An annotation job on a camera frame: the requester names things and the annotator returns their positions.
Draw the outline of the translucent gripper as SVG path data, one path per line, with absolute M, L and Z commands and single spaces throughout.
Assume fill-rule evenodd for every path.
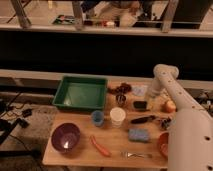
M 153 79 L 150 85 L 148 86 L 145 99 L 148 102 L 148 108 L 150 110 L 154 109 L 155 99 L 160 95 L 163 86 L 161 85 L 158 79 Z

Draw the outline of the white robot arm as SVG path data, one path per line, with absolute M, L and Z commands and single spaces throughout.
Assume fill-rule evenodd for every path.
M 169 127 L 167 171 L 213 171 L 213 117 L 177 81 L 176 66 L 157 64 L 148 96 L 163 89 L 177 112 Z

